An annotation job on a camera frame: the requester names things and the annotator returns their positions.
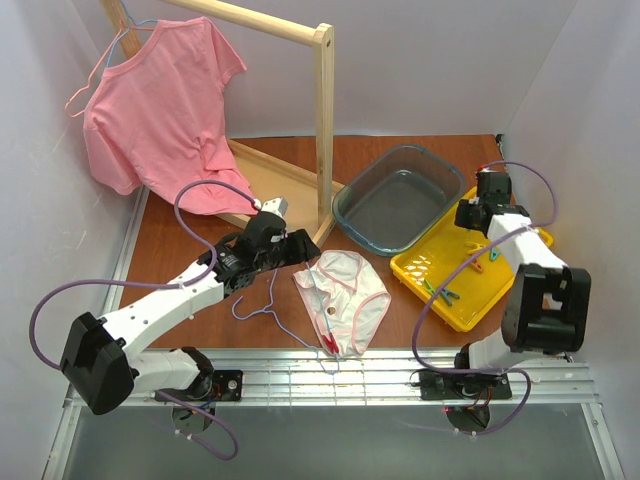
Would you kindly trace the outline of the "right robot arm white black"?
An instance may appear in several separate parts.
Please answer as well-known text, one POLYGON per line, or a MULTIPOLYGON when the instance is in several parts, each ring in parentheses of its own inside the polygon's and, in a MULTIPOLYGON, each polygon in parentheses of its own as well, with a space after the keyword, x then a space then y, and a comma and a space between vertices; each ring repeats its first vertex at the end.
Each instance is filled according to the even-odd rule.
POLYGON ((591 276, 544 243, 527 210, 512 202, 508 174, 480 170, 476 196, 461 200, 459 227, 481 232, 514 274, 500 328, 456 355, 455 367, 504 372, 543 355, 575 353, 586 333, 591 276))

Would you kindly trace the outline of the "light blue wire hanger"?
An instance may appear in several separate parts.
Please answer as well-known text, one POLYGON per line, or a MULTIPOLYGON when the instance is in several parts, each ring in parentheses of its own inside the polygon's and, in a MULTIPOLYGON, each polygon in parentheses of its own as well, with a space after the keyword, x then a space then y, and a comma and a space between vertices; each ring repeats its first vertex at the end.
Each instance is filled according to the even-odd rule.
POLYGON ((273 318, 273 320, 275 321, 277 327, 283 333, 285 333, 287 336, 289 336, 290 338, 295 340, 299 345, 304 347, 306 350, 309 350, 309 351, 313 352, 314 360, 316 361, 318 366, 321 368, 323 373, 325 373, 327 375, 330 375, 331 377, 334 377, 335 375, 337 375, 338 373, 341 372, 341 363, 340 363, 338 355, 337 354, 330 354, 328 357, 322 358, 321 354, 320 354, 320 349, 317 346, 311 345, 310 343, 306 342, 300 336, 296 335, 293 331, 291 331, 290 329, 285 327, 284 324, 281 322, 278 313, 274 309, 274 306, 275 306, 274 287, 275 287, 277 276, 278 276, 278 270, 275 270, 273 275, 272 275, 272 277, 271 277, 271 279, 269 280, 269 287, 268 287, 268 299, 269 299, 269 301, 262 308, 254 310, 254 311, 252 311, 252 312, 250 312, 248 314, 245 314, 245 315, 239 314, 238 311, 237 311, 237 308, 238 308, 240 302, 244 299, 243 296, 240 296, 232 304, 232 307, 231 307, 232 316, 234 317, 235 320, 243 322, 243 321, 247 321, 249 319, 252 319, 254 317, 257 317, 259 315, 270 315, 273 318), (328 368, 325 365, 325 361, 329 360, 329 359, 332 359, 333 362, 335 363, 335 367, 333 369, 328 368))

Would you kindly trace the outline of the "white pink-trimmed underwear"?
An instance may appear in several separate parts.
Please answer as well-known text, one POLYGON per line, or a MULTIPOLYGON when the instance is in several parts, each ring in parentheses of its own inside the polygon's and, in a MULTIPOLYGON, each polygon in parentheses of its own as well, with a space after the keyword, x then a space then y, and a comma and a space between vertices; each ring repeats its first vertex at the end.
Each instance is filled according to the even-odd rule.
POLYGON ((293 281, 327 354, 322 336, 332 333, 340 359, 363 355, 391 304, 373 266, 356 252, 327 250, 293 281))

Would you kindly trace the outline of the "red clothespin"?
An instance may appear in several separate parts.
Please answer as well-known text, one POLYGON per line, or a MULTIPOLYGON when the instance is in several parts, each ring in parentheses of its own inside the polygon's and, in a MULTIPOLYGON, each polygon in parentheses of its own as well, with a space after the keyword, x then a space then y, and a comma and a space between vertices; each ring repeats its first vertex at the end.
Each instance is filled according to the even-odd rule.
POLYGON ((324 345, 326 347, 326 350, 331 354, 331 355, 336 355, 339 353, 339 347, 336 343, 335 337, 333 336, 332 333, 330 333, 329 335, 323 335, 322 339, 324 341, 324 345))

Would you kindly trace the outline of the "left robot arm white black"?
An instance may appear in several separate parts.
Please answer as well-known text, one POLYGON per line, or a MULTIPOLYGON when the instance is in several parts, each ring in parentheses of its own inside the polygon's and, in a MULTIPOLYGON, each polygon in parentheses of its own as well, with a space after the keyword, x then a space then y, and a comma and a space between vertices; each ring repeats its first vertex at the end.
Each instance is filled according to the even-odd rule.
POLYGON ((195 313, 216 305, 255 278, 304 264, 320 254, 304 229, 288 231, 277 214, 260 212, 244 231, 223 237, 170 283, 101 318, 74 320, 60 370, 96 415, 131 394, 166 390, 183 401, 208 400, 215 370, 194 347, 149 354, 146 349, 195 313))

